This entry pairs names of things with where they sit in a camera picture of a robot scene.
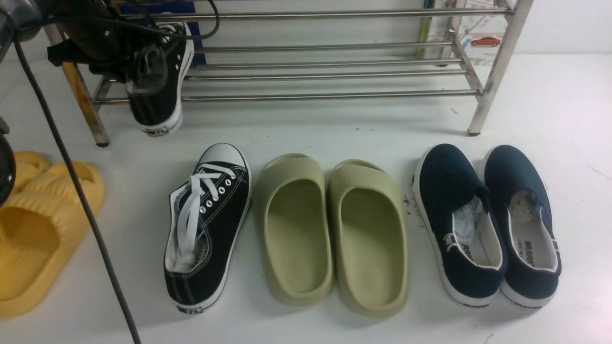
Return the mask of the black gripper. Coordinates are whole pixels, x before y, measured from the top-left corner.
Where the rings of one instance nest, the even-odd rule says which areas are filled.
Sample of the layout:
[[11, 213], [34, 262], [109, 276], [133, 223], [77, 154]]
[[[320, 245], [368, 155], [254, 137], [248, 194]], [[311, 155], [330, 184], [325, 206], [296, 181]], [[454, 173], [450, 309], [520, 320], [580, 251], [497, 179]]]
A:
[[47, 49], [54, 66], [88, 65], [94, 74], [126, 85], [130, 94], [161, 94], [169, 86], [169, 28], [137, 2], [143, 22], [120, 17], [108, 0], [57, 0], [50, 17], [66, 38]]

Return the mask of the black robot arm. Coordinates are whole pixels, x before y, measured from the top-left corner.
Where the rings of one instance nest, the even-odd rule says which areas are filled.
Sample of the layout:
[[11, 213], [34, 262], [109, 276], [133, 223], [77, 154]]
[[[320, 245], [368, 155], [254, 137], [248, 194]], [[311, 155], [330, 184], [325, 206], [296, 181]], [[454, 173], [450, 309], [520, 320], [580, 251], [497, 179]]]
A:
[[35, 94], [41, 89], [26, 61], [21, 43], [42, 28], [57, 25], [67, 39], [48, 48], [52, 65], [87, 65], [90, 72], [127, 85], [136, 96], [175, 89], [178, 80], [170, 61], [174, 43], [143, 8], [142, 24], [125, 19], [109, 0], [3, 0], [1, 50], [13, 45]]

